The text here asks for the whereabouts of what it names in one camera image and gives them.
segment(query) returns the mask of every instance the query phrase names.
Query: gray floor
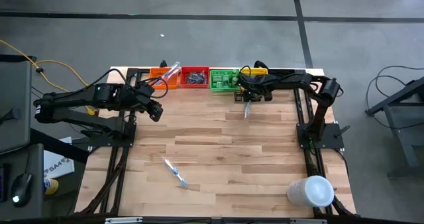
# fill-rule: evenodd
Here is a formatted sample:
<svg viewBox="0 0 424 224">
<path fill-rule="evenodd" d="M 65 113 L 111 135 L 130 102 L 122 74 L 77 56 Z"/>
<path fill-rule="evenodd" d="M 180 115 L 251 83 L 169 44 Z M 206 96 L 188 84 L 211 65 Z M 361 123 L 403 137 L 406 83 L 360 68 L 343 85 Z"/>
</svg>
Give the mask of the gray floor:
<svg viewBox="0 0 424 224">
<path fill-rule="evenodd" d="M 305 16 L 422 17 L 424 0 L 301 0 Z M 295 15 L 293 0 L 0 0 L 0 9 L 86 13 L 178 15 Z M 39 60 L 71 64 L 86 81 L 110 66 L 156 66 L 179 60 L 188 66 L 242 66 L 261 60 L 272 67 L 305 66 L 297 22 L 167 21 L 1 18 L 0 38 Z M 357 212 L 365 217 L 423 222 L 424 181 L 388 180 L 386 172 L 405 165 L 391 131 L 365 116 L 368 82 L 391 65 L 424 67 L 424 24 L 307 23 L 315 68 L 338 78 L 345 95 L 334 104 L 344 134 L 350 183 Z M 0 54 L 14 52 L 0 46 Z M 46 75 L 70 90 L 81 87 L 67 69 L 46 64 Z M 422 72 L 388 70 L 403 81 Z M 54 91 L 37 74 L 33 85 Z M 382 80 L 390 93 L 401 86 Z M 383 99 L 374 86 L 370 102 Z M 32 123 L 54 137 L 79 137 L 67 124 Z M 78 185 L 70 176 L 66 191 Z M 55 202 L 51 213 L 67 212 L 75 192 Z"/>
</svg>

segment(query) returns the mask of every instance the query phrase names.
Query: orange bin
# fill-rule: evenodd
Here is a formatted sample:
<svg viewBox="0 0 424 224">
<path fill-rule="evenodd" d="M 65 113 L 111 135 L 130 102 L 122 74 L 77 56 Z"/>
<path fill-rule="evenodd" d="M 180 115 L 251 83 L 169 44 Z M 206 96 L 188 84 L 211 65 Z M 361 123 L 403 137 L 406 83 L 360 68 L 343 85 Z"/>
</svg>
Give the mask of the orange bin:
<svg viewBox="0 0 424 224">
<path fill-rule="evenodd" d="M 151 68 L 149 78 L 157 78 L 164 75 L 170 68 Z M 166 81 L 169 89 L 176 89 L 178 85 L 178 75 L 173 75 L 171 79 Z M 166 89 L 165 84 L 153 85 L 154 89 Z"/>
</svg>

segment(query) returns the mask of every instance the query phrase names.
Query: wooden table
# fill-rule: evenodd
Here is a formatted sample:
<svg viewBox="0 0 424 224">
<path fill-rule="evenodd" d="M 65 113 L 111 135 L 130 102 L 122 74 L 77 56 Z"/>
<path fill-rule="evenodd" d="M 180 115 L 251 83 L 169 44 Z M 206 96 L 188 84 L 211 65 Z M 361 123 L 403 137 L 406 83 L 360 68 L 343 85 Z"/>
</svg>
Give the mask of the wooden table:
<svg viewBox="0 0 424 224">
<path fill-rule="evenodd" d="M 116 68 L 125 74 L 128 67 Z M 323 75 L 322 69 L 307 72 Z M 107 82 L 123 81 L 110 73 Z M 273 96 L 271 102 L 253 103 L 248 120 L 244 104 L 235 103 L 233 93 L 210 89 L 170 90 L 157 99 L 164 109 L 157 123 L 138 113 L 119 215 L 312 217 L 311 208 L 294 206 L 286 197 L 290 182 L 307 177 L 297 145 L 294 94 L 274 91 Z M 305 106 L 303 110 L 307 121 Z M 117 112 L 101 112 L 112 115 Z M 329 109 L 326 121 L 333 119 Z M 76 211 L 85 208 L 103 185 L 110 152 L 109 147 L 99 148 L 89 157 Z M 334 150 L 322 150 L 322 155 L 337 197 L 354 212 L 342 158 Z M 178 167 L 188 188 L 173 177 L 162 157 Z"/>
</svg>

